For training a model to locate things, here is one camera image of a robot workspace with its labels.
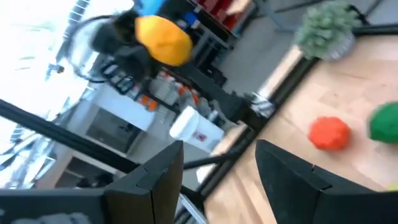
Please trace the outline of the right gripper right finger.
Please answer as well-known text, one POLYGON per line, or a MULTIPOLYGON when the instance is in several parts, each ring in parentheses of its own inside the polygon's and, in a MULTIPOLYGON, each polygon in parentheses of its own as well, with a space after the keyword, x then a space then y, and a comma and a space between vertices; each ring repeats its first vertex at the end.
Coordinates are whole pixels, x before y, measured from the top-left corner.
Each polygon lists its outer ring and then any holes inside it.
POLYGON ((260 180, 277 224, 338 224, 318 204, 329 192, 356 192, 358 185, 266 140, 256 142, 260 180))

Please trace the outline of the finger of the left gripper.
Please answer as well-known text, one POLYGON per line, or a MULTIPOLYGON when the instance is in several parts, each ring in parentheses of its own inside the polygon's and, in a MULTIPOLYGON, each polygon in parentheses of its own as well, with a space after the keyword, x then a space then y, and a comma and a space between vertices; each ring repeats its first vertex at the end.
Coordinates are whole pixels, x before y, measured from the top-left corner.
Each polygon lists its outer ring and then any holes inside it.
POLYGON ((113 21, 115 28, 123 31, 133 31, 135 27, 135 20, 139 17, 139 13, 135 10, 122 12, 116 16, 113 21))
POLYGON ((134 49, 124 60, 125 72, 135 81, 156 76, 155 62, 146 49, 134 49))

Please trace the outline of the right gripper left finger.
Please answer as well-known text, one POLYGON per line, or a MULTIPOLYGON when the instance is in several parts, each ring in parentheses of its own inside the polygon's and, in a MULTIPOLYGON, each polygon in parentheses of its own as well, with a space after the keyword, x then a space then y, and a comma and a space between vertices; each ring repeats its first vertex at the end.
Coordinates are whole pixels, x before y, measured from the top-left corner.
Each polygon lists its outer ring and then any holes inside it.
POLYGON ((105 188, 106 224, 174 224, 183 177, 183 142, 175 141, 105 188))

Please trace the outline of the yellow orange lemon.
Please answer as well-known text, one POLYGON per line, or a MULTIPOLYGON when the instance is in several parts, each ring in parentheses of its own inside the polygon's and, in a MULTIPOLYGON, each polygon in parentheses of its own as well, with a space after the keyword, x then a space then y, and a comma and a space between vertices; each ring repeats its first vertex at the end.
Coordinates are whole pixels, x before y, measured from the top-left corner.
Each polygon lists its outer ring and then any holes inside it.
POLYGON ((142 16, 135 19, 134 25, 136 39, 146 47, 152 58, 174 67, 189 61, 193 42, 172 21, 155 15, 142 16))

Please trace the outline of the orange red tomato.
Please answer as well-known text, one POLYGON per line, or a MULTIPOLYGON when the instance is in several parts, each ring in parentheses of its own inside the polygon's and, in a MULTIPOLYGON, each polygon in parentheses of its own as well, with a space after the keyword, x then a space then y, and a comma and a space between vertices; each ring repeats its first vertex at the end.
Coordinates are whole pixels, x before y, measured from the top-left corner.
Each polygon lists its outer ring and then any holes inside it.
POLYGON ((308 131, 308 140, 319 150, 340 151, 351 140, 351 128, 338 117, 318 117, 308 131))

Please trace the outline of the green lime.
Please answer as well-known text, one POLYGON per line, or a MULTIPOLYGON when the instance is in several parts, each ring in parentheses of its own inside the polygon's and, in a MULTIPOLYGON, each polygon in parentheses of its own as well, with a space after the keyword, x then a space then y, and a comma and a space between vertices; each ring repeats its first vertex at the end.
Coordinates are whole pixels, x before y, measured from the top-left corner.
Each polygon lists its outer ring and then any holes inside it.
POLYGON ((398 144, 398 101, 378 106, 369 117, 369 138, 386 144, 398 144))

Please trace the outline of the white cabinet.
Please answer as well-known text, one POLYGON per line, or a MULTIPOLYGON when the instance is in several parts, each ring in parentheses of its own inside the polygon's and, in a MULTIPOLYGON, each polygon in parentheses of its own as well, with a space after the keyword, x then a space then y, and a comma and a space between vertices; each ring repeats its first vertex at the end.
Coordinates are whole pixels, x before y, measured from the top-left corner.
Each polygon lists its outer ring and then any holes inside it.
POLYGON ((103 85, 77 105, 67 129, 124 157, 154 116, 140 103, 103 85))

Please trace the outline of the white bin with label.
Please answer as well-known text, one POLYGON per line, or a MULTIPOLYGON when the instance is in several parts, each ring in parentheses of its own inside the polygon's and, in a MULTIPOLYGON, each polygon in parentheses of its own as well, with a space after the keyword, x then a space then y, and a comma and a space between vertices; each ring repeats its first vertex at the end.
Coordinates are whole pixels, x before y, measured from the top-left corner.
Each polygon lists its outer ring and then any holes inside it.
POLYGON ((202 151, 211 153, 224 138, 224 131, 203 117, 196 109, 187 106, 173 123, 169 134, 202 151))

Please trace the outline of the red shelf bins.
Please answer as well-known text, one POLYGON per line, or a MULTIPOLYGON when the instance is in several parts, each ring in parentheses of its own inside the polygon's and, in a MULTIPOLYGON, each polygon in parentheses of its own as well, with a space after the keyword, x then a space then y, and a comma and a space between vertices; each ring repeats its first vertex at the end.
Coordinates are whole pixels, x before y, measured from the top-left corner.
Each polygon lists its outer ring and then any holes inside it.
POLYGON ((196 0, 214 19, 229 31, 242 18, 251 0, 196 0))

